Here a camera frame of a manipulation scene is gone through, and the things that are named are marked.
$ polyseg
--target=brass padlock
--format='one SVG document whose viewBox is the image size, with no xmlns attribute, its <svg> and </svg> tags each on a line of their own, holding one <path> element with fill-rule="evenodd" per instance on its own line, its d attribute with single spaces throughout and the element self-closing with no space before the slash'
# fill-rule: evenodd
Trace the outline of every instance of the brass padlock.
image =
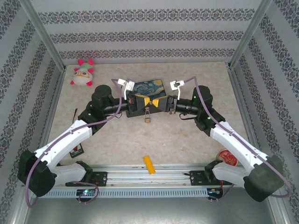
<svg viewBox="0 0 299 224">
<path fill-rule="evenodd" d="M 150 123 L 150 108 L 145 108 L 145 123 Z"/>
</svg>

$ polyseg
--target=small padlock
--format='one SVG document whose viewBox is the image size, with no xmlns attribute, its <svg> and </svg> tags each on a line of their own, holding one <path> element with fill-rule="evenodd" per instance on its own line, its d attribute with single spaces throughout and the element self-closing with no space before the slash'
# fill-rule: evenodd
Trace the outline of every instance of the small padlock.
<svg viewBox="0 0 299 224">
<path fill-rule="evenodd" d="M 150 123 L 150 108 L 145 108 L 145 123 Z"/>
</svg>

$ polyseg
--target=white plush toy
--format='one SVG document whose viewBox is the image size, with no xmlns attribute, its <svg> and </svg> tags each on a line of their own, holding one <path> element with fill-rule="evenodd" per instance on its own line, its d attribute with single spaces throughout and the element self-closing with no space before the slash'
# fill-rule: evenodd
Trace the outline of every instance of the white plush toy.
<svg viewBox="0 0 299 224">
<path fill-rule="evenodd" d="M 93 84 L 93 60 L 90 58 L 88 62 L 85 63 L 82 59 L 78 60 L 78 64 L 80 68 L 75 68 L 75 73 L 73 75 L 73 80 L 71 81 L 71 85 L 88 85 L 91 86 Z"/>
</svg>

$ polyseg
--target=pink spikes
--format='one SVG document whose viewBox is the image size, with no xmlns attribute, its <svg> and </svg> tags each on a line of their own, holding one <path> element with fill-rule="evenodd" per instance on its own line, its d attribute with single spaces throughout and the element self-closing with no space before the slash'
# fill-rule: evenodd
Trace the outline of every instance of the pink spikes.
<svg viewBox="0 0 299 224">
<path fill-rule="evenodd" d="M 91 58 L 89 58 L 89 59 L 88 59 L 88 63 L 89 63 L 90 65 L 93 65 L 93 60 L 92 60 Z"/>
<path fill-rule="evenodd" d="M 86 83 L 86 85 L 91 86 L 93 84 L 92 81 L 89 81 L 88 83 Z"/>
<path fill-rule="evenodd" d="M 83 61 L 82 59 L 79 59 L 79 60 L 78 60 L 78 64 L 81 66 L 81 65 L 84 64 L 84 61 Z"/>
</svg>

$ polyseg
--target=pink stuffed toy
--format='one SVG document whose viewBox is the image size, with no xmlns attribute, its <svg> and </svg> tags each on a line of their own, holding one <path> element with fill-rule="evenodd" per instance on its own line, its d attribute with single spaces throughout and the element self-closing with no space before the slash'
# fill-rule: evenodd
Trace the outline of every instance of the pink stuffed toy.
<svg viewBox="0 0 299 224">
<path fill-rule="evenodd" d="M 73 75 L 73 80 L 71 81 L 71 85 L 88 85 L 91 86 L 93 84 L 93 60 L 90 58 L 88 62 L 84 62 L 82 59 L 78 60 L 78 64 L 80 68 L 75 68 L 75 73 Z"/>
</svg>

